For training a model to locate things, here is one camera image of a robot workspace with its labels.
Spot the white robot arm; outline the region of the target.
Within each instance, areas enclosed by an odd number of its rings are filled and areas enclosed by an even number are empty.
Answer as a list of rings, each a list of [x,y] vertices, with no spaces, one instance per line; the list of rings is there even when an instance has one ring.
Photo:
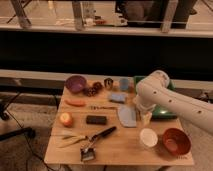
[[[134,103],[140,113],[159,105],[213,135],[213,104],[171,91],[169,83],[169,76],[156,70],[136,84]]]

